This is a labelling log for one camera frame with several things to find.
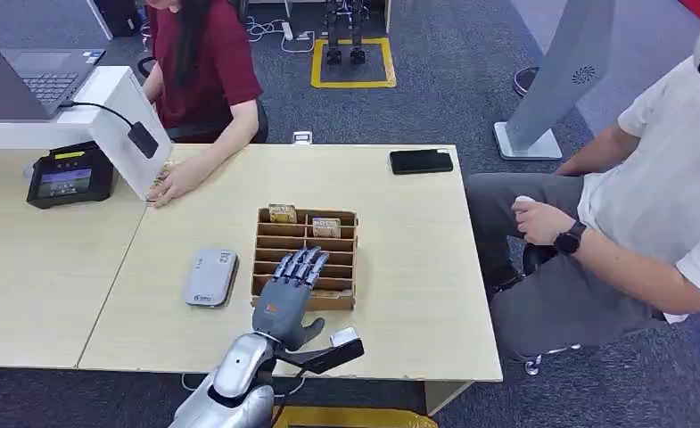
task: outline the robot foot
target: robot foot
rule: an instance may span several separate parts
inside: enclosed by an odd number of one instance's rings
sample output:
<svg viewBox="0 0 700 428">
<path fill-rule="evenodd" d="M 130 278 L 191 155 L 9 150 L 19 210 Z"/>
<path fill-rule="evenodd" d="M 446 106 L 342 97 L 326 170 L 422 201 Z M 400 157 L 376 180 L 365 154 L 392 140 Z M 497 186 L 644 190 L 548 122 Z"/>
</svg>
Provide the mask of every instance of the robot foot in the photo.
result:
<svg viewBox="0 0 700 428">
<path fill-rule="evenodd" d="M 342 51 L 329 50 L 326 52 L 326 63 L 328 65 L 339 65 L 342 63 Z"/>
<path fill-rule="evenodd" d="M 366 53 L 361 49 L 353 50 L 350 53 L 350 62 L 354 65 L 360 65 L 366 63 Z"/>
</svg>

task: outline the wooden compartment tray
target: wooden compartment tray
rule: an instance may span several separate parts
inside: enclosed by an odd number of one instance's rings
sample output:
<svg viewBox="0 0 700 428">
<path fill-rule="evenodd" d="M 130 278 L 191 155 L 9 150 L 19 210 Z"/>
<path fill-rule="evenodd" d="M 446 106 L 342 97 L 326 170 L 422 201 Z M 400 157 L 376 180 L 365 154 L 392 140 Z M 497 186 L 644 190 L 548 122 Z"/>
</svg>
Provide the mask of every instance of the wooden compartment tray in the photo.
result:
<svg viewBox="0 0 700 428">
<path fill-rule="evenodd" d="M 339 238 L 313 235 L 313 218 L 338 218 Z M 358 217 L 351 211 L 297 209 L 297 223 L 271 223 L 268 208 L 258 210 L 255 254 L 252 258 L 252 306 L 281 259 L 290 252 L 319 245 L 329 254 L 313 288 L 308 310 L 352 310 L 355 307 L 355 263 Z"/>
</svg>

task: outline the man's arm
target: man's arm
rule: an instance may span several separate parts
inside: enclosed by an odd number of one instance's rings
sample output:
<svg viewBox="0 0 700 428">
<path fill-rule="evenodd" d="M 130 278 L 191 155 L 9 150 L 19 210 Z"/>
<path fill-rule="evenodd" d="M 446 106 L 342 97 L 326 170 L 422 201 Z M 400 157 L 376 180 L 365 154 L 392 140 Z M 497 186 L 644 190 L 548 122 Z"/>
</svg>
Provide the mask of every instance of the man's arm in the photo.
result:
<svg viewBox="0 0 700 428">
<path fill-rule="evenodd" d="M 516 202 L 513 211 L 524 239 L 536 245 L 553 245 L 557 236 L 575 223 L 546 203 Z M 678 315 L 700 310 L 700 289 L 678 269 L 626 250 L 590 227 L 573 256 L 612 287 L 662 312 Z"/>
<path fill-rule="evenodd" d="M 628 159 L 640 140 L 623 131 L 619 125 L 612 125 L 562 164 L 555 174 L 582 176 L 591 172 L 604 172 Z"/>
<path fill-rule="evenodd" d="M 700 310 L 700 289 L 674 266 L 626 250 L 587 228 L 573 255 L 585 268 L 630 297 L 668 314 Z"/>
<path fill-rule="evenodd" d="M 147 97 L 150 103 L 155 103 L 155 100 L 157 100 L 158 96 L 161 94 L 161 90 L 163 90 L 163 72 L 161 71 L 161 66 L 157 62 L 152 66 L 150 75 L 142 85 L 142 90 L 144 96 Z"/>
</svg>

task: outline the robot finger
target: robot finger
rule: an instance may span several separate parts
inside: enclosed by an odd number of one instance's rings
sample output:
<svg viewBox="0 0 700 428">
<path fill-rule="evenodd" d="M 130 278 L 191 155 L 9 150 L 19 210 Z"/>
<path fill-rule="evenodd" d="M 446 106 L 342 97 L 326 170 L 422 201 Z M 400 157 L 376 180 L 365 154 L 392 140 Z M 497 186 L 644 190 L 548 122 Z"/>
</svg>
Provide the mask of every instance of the robot finger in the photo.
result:
<svg viewBox="0 0 700 428">
<path fill-rule="evenodd" d="M 295 275 L 296 278 L 302 279 L 305 277 L 305 273 L 308 272 L 308 268 L 310 268 L 310 263 L 313 262 L 313 258 L 316 257 L 319 251 L 321 251 L 321 247 L 313 247 L 310 249 L 308 254 L 305 255 L 305 259 L 302 261 L 297 275 Z"/>
<path fill-rule="evenodd" d="M 279 266 L 276 268 L 276 272 L 274 272 L 274 278 L 280 278 L 284 274 L 284 271 L 286 270 L 286 265 L 289 263 L 289 260 L 291 258 L 292 254 L 289 253 L 281 259 L 281 263 L 279 263 Z"/>
<path fill-rule="evenodd" d="M 292 260 L 289 262 L 289 266 L 287 266 L 286 271 L 284 272 L 285 276 L 294 276 L 294 269 L 297 268 L 297 265 L 300 264 L 306 252 L 308 252 L 308 249 L 303 248 L 302 250 L 299 250 L 294 254 Z"/>
<path fill-rule="evenodd" d="M 305 281 L 305 284 L 308 285 L 308 287 L 313 288 L 313 285 L 316 283 L 316 280 L 318 279 L 318 276 L 321 273 L 321 270 L 323 270 L 325 263 L 328 261 L 328 253 L 325 252 L 321 254 L 321 257 L 318 258 L 316 261 L 316 264 L 313 265 L 313 268 L 310 270 L 310 275 L 308 275 L 308 280 Z"/>
</svg>

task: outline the desk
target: desk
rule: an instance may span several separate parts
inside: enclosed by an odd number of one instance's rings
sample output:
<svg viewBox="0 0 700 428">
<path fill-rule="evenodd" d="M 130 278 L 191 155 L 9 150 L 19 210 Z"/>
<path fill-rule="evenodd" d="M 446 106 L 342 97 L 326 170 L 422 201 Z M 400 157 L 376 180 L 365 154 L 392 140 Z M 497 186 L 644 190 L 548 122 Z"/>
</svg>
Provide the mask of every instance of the desk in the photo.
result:
<svg viewBox="0 0 700 428">
<path fill-rule="evenodd" d="M 75 367 L 144 212 L 121 181 L 105 202 L 39 210 L 0 151 L 0 366 Z"/>
<path fill-rule="evenodd" d="M 308 313 L 305 324 L 320 315 L 326 328 L 306 349 L 354 325 L 366 355 L 327 376 L 431 381 L 430 412 L 472 381 L 501 381 L 455 148 L 456 172 L 394 176 L 389 151 L 410 148 L 252 144 L 179 203 L 146 211 L 79 368 L 210 371 L 251 330 L 257 209 L 291 203 L 358 213 L 356 308 Z M 180 144 L 172 158 L 198 150 Z M 241 258 L 224 309 L 193 309 L 182 299 L 204 246 Z"/>
</svg>

